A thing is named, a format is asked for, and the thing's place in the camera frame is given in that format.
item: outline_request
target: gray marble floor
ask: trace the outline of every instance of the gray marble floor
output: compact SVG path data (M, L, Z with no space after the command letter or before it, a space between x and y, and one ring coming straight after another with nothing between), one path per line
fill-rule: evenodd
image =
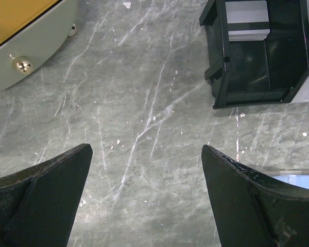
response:
M214 111L205 1L130 3L80 0L78 33L0 93L0 177L90 143L69 247L220 246L202 145L308 169L309 103Z

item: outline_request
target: black container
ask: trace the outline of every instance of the black container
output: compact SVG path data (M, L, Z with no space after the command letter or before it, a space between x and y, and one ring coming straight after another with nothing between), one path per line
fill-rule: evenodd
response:
M289 103L309 75L306 0L267 0L264 41L229 42L226 2L209 0L200 17L207 33L214 109Z

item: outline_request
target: light blue object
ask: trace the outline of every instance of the light blue object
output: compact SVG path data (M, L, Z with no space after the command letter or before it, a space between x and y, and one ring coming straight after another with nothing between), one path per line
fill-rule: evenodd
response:
M273 177L282 182L309 189L309 175L282 175Z

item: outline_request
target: yellow panel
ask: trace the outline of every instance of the yellow panel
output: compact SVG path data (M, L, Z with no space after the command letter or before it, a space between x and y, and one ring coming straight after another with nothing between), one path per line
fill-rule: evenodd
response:
M0 45L60 0L0 0Z

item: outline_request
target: black plastic tray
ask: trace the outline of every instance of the black plastic tray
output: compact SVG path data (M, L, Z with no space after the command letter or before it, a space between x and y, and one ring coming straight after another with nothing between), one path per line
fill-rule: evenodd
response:
M238 42L229 42L226 2L237 1L209 0L199 19L207 34L205 79L216 98L213 108L291 102L309 75L306 0L267 0L266 40Z

